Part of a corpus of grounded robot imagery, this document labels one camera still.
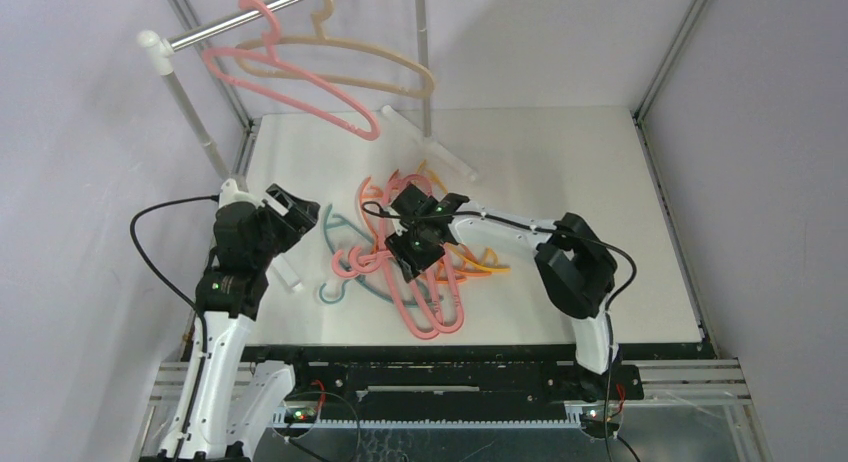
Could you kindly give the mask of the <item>beige plastic hanger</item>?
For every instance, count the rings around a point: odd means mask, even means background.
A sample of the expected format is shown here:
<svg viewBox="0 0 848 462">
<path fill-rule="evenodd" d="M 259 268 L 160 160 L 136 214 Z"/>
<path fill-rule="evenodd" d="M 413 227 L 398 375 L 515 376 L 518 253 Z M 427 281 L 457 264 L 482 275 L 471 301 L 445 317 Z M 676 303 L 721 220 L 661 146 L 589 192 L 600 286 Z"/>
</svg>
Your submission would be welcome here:
<svg viewBox="0 0 848 462">
<path fill-rule="evenodd" d="M 312 70 L 326 81 L 423 100 L 432 95 L 436 81 L 421 63 L 385 46 L 334 37 L 324 27 L 335 12 L 334 0 L 321 0 L 310 14 L 310 35 L 275 35 L 270 48 L 279 55 L 312 55 L 321 61 Z"/>
</svg>

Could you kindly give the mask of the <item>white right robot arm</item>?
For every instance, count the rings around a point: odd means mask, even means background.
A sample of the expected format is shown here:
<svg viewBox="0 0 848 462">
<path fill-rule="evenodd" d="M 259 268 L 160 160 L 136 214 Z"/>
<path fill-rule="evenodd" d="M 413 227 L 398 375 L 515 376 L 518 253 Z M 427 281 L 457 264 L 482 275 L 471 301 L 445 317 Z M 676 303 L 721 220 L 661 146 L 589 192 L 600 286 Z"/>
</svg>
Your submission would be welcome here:
<svg viewBox="0 0 848 462">
<path fill-rule="evenodd" d="M 608 310 L 615 298 L 619 249 L 601 241 L 581 216 L 532 219 L 490 209 L 466 195 L 442 199 L 407 184 L 389 203 L 364 202 L 369 214 L 394 226 L 385 245 L 410 281 L 431 268 L 448 247 L 481 243 L 533 261 L 550 303 L 575 336 L 579 388 L 605 397 L 618 382 L 618 352 Z"/>
</svg>

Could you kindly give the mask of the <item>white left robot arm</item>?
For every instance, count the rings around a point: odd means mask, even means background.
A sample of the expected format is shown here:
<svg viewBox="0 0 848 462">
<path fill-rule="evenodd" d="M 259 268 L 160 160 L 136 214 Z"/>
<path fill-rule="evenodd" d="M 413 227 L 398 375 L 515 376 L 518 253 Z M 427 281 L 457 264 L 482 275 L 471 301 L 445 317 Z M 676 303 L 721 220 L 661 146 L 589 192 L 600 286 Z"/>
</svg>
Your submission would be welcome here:
<svg viewBox="0 0 848 462">
<path fill-rule="evenodd" d="M 255 196 L 234 179 L 208 199 L 217 211 L 206 266 L 194 296 L 174 291 L 195 315 L 191 357 L 154 461 L 250 461 L 284 398 L 305 396 L 313 383 L 311 370 L 296 361 L 262 362 L 241 395 L 233 395 L 267 271 L 316 226 L 319 203 L 276 184 Z"/>
</svg>

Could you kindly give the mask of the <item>orange plastic hanger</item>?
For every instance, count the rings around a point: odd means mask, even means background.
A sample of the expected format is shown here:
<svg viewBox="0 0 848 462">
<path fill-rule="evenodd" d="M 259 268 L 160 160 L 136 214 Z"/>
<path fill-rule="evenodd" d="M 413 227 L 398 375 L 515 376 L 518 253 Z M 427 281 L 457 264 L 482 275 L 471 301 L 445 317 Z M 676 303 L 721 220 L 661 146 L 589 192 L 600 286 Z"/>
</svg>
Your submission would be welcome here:
<svg viewBox="0 0 848 462">
<path fill-rule="evenodd" d="M 431 193 L 434 193 L 434 194 L 439 194 L 439 195 L 446 195 L 447 194 L 447 193 L 442 194 L 439 191 L 438 188 L 432 187 L 430 185 L 429 181 L 425 177 L 423 177 L 421 175 L 417 175 L 415 172 L 414 172 L 414 174 L 417 176 L 417 179 L 414 180 L 414 183 L 416 185 L 423 186 L 424 188 L 428 189 Z M 357 202 L 358 202 L 359 205 L 361 205 L 364 202 L 381 201 L 383 196 L 386 193 L 387 193 L 387 190 L 385 189 L 384 186 L 379 186 L 379 185 L 372 182 L 371 177 L 366 177 L 363 180 L 363 182 L 360 184 L 359 193 L 357 195 Z M 481 253 L 483 252 L 484 248 L 482 249 L 482 251 L 479 254 L 475 253 L 471 248 L 470 249 L 474 252 L 475 255 L 480 256 Z M 454 266 L 457 264 L 457 260 L 454 257 L 452 257 L 451 254 L 450 254 L 450 260 L 453 263 L 453 271 L 454 271 L 454 274 L 456 276 L 456 281 L 458 283 L 464 283 L 465 281 L 472 279 L 472 278 L 461 278 L 459 276 L 459 274 L 454 270 Z"/>
</svg>

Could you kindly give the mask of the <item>teal plastic hanger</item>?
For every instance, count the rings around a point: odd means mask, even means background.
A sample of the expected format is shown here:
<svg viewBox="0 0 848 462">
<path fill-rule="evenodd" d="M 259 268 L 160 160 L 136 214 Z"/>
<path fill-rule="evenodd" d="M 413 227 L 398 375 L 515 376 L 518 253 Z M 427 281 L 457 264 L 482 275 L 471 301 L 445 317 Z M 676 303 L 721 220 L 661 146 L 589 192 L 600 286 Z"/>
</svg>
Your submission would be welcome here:
<svg viewBox="0 0 848 462">
<path fill-rule="evenodd" d="M 321 234 L 329 252 L 334 254 L 342 246 L 343 242 L 373 242 L 372 236 L 355 222 L 339 213 L 329 204 L 321 219 Z M 326 305 L 334 305 L 342 302 L 347 295 L 348 286 L 355 283 L 368 294 L 386 303 L 392 303 L 392 298 L 387 291 L 380 290 L 377 286 L 369 283 L 365 276 L 357 276 L 354 279 L 344 279 L 337 289 L 331 290 L 327 282 L 321 284 L 317 295 L 320 302 Z"/>
</svg>

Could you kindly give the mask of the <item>yellow plastic hanger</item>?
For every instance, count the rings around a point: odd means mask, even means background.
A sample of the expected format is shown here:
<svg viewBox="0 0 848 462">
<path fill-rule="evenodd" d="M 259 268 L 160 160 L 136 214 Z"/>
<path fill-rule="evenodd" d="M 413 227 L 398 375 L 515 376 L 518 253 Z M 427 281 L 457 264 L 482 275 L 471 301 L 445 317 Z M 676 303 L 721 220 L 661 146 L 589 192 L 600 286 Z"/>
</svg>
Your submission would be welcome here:
<svg viewBox="0 0 848 462">
<path fill-rule="evenodd" d="M 442 194 L 448 192 L 439 175 L 429 167 L 428 161 L 424 159 L 415 170 L 417 175 L 425 177 L 432 187 L 436 187 Z M 490 247 L 485 247 L 480 256 L 466 245 L 449 245 L 447 250 L 457 260 L 454 270 L 461 278 L 488 277 L 498 273 L 508 273 L 510 268 L 499 263 L 497 253 Z"/>
</svg>

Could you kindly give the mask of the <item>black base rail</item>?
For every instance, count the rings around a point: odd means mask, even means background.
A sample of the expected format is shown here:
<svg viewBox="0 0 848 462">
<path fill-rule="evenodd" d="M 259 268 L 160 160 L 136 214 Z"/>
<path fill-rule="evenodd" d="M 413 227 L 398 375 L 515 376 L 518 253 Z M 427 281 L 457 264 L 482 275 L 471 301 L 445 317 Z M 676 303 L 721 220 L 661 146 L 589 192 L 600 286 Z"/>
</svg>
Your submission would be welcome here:
<svg viewBox="0 0 848 462">
<path fill-rule="evenodd" d="M 244 362 L 293 365 L 295 390 L 323 389 L 362 421 L 506 422 L 564 419 L 565 404 L 617 414 L 645 397 L 633 364 L 612 374 L 577 366 L 571 344 L 457 346 L 252 346 Z"/>
</svg>

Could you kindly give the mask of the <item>aluminium frame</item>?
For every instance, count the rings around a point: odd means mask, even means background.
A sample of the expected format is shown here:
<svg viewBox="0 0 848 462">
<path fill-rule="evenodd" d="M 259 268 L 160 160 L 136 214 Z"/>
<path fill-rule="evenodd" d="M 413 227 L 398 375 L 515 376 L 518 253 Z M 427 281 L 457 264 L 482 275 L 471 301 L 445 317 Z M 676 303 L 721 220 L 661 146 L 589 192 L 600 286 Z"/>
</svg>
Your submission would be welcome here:
<svg viewBox="0 0 848 462">
<path fill-rule="evenodd" d="M 197 53 L 202 53 L 212 46 L 211 39 L 213 37 L 249 23 L 260 16 L 260 13 L 255 10 L 247 10 L 203 24 L 200 22 L 190 0 L 167 1 L 186 30 L 180 35 L 163 40 L 163 43 L 175 52 L 193 47 Z M 631 112 L 631 118 L 642 146 L 657 197 L 664 211 L 667 230 L 671 237 L 678 265 L 686 282 L 690 301 L 699 317 L 700 327 L 705 334 L 705 340 L 711 344 L 713 351 L 719 352 L 720 349 L 714 340 L 714 328 L 709 319 L 709 314 L 702 304 L 701 292 L 697 286 L 691 263 L 688 260 L 688 254 L 682 245 L 678 225 L 670 205 L 666 184 L 663 181 L 661 170 L 658 168 L 654 150 L 646 131 L 646 121 L 650 111 L 659 99 L 665 85 L 671 79 L 676 65 L 680 61 L 702 15 L 709 7 L 711 1 L 691 0 L 682 21 L 675 30 L 668 48 L 665 50 L 660 64 L 650 79 L 645 93 L 640 98 L 636 109 Z M 175 75 L 165 76 L 163 79 L 171 90 L 178 106 L 183 111 L 187 122 L 195 132 L 198 141 L 202 144 L 210 144 L 204 149 L 216 173 L 223 178 L 232 177 L 241 187 L 245 187 L 245 176 L 249 171 L 248 165 L 255 145 L 255 134 L 259 130 L 259 120 L 249 116 L 243 101 L 233 89 L 227 88 L 224 83 L 218 80 L 213 81 L 223 100 L 229 105 L 231 112 L 242 126 L 242 139 L 235 161 L 231 164 L 224 162 L 222 165 L 218 165 L 217 159 L 214 157 L 218 153 L 217 145 L 201 122 L 196 108 L 190 101 L 178 77 Z M 743 461 L 770 461 L 772 459 L 770 449 L 763 441 L 763 434 L 753 402 L 749 399 L 744 399 L 739 403 L 739 406 L 739 409 L 733 409 L 728 412 L 730 416 L 729 423 L 734 434 L 734 442 L 737 444 L 738 454 Z"/>
</svg>

